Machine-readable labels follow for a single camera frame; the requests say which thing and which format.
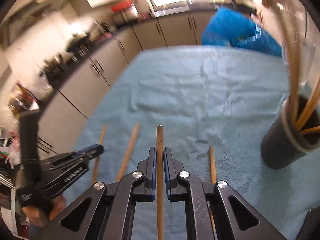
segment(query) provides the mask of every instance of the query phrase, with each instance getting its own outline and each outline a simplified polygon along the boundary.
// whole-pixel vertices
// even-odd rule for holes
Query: black cylindrical cup
[[[307,99],[300,96],[298,116]],[[288,100],[284,101],[281,113],[262,139],[261,156],[266,165],[275,170],[282,169],[300,157],[312,152],[320,145],[320,133],[301,135],[291,122]],[[302,130],[320,125],[316,111],[313,111]]]

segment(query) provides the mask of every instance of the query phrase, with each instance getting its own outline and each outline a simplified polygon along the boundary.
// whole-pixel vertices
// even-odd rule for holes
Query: black clamp
[[[168,199],[185,202],[188,240],[215,239],[210,211],[218,240],[286,239],[225,181],[201,181],[172,158],[170,147],[165,147],[163,159]]]
[[[136,202],[152,202],[156,192],[156,149],[119,182],[97,182],[31,239],[131,238]]]

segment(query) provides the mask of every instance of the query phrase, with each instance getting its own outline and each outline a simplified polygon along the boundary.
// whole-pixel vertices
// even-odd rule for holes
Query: wooden dowel
[[[106,129],[107,129],[107,126],[103,125],[101,135],[100,135],[100,140],[99,140],[99,144],[101,144],[101,145],[103,145],[103,139],[104,139],[104,135],[106,133]],[[97,156],[96,159],[94,160],[94,168],[93,168],[91,184],[94,184],[97,182],[99,160],[100,160],[100,156]]]
[[[217,182],[217,171],[216,171],[216,162],[214,159],[214,148],[213,146],[209,146],[209,158],[210,158],[210,180],[211,183],[216,183]],[[214,221],[213,221],[213,216],[212,216],[212,212],[211,209],[210,210],[210,219],[211,219],[211,224],[212,224],[212,230],[215,230],[215,226],[214,226]]]
[[[130,137],[130,141],[128,143],[127,150],[126,150],[126,152],[124,154],[121,167],[120,167],[120,169],[118,171],[118,175],[116,177],[116,181],[121,180],[121,178],[125,175],[125,171],[127,170],[127,166],[128,166],[131,154],[133,152],[134,145],[136,143],[139,131],[140,131],[140,124],[136,123],[136,126],[132,130],[132,135]]]
[[[300,134],[301,135],[306,135],[306,134],[309,134],[309,133],[316,133],[316,132],[320,132],[320,126],[316,126],[316,127],[312,127],[312,128],[308,128],[308,129],[302,130],[300,132]]]
[[[158,240],[164,238],[164,219],[163,219],[163,126],[157,126],[157,229]]]
[[[211,174],[211,183],[217,182],[217,172],[216,172],[216,162],[214,159],[214,148],[209,146],[209,157],[210,157],[210,174]]]
[[[313,113],[313,110],[316,107],[316,104],[318,103],[319,97],[320,97],[320,76],[318,76],[316,84],[313,87],[312,93],[296,122],[295,126],[298,131],[302,129],[302,127],[306,124],[307,120]]]
[[[291,121],[292,124],[295,124],[298,114],[299,106],[299,79],[300,79],[300,40],[299,35],[295,35],[296,32],[289,32],[288,27],[286,26],[284,15],[281,12],[276,0],[267,0],[274,14],[277,16],[277,20],[280,23],[281,30],[284,35],[284,39],[287,45],[288,50],[288,61],[289,61],[289,70],[290,70],[290,95],[289,95],[289,105],[291,110]],[[292,28],[296,31],[297,24],[296,20],[291,17],[290,22]]]

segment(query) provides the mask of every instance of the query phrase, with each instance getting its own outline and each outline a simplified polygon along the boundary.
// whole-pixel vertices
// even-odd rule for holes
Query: blue towel
[[[173,157],[202,180],[210,181],[213,145],[217,179],[294,240],[307,211],[320,205],[320,152],[279,171],[263,163],[261,140],[287,96],[288,71],[279,57],[217,46],[148,50],[102,100],[75,149],[97,143],[108,125],[98,175],[108,184],[115,181],[136,122],[141,130],[127,172],[148,158],[158,124]],[[90,187],[91,178],[92,170],[65,192],[68,203]],[[183,203],[165,200],[164,219],[164,239],[186,239]],[[156,233],[156,203],[137,203],[132,239],[156,239]]]

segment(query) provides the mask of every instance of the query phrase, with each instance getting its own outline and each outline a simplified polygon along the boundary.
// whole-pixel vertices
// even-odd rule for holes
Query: kitchen counter
[[[50,101],[55,96],[55,94],[59,91],[59,89],[63,86],[63,84],[68,80],[68,78],[77,70],[77,68],[79,66],[81,66],[100,47],[107,44],[111,39],[116,37],[119,33],[121,33],[126,28],[138,25],[140,23],[154,20],[156,18],[167,17],[167,16],[170,16],[173,14],[180,14],[180,13],[186,13],[186,12],[216,11],[219,7],[222,7],[222,6],[227,7],[227,8],[233,8],[233,5],[231,3],[190,4],[189,6],[157,11],[157,12],[155,12],[154,17],[141,20],[140,22],[137,22],[135,20],[135,21],[127,23],[126,25],[121,26],[115,32],[112,33],[112,37],[109,37],[109,38],[106,37],[104,40],[100,40],[100,41],[97,40],[97,41],[91,43],[89,45],[89,52],[84,57],[79,58],[78,62],[73,61],[68,65],[68,68],[66,68],[62,77],[59,80],[55,81],[54,83],[50,84],[53,87],[54,92],[49,98],[47,98],[46,100],[39,103],[40,109],[44,110],[47,107],[47,105],[50,103]],[[236,10],[241,13],[247,13],[247,14],[254,13],[254,14],[256,14],[255,8],[251,8],[246,5],[237,5]]]

